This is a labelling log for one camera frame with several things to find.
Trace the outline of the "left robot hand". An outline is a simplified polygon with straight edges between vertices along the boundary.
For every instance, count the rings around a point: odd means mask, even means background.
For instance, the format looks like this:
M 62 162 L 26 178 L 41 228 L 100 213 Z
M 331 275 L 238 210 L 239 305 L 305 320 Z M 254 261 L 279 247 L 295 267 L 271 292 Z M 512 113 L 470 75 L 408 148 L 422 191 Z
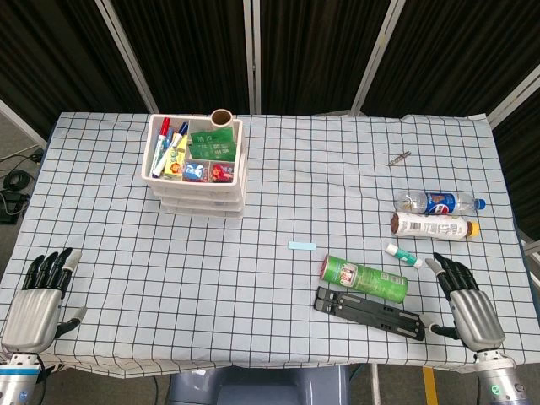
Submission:
M 78 308 L 64 322 L 60 321 L 60 311 L 81 256 L 80 250 L 68 247 L 49 256 L 40 255 L 30 264 L 3 328 L 1 347 L 5 353 L 40 354 L 80 325 L 86 307 Z

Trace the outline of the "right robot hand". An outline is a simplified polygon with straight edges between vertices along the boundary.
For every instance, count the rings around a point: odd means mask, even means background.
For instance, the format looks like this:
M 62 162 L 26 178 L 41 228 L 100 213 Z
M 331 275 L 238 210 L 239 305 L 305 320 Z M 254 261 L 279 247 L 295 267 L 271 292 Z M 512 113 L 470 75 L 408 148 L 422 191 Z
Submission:
M 505 333 L 489 297 L 478 287 L 472 271 L 437 252 L 425 263 L 435 274 L 454 321 L 453 327 L 432 323 L 429 331 L 459 340 L 475 353 L 499 348 L 505 341 Z

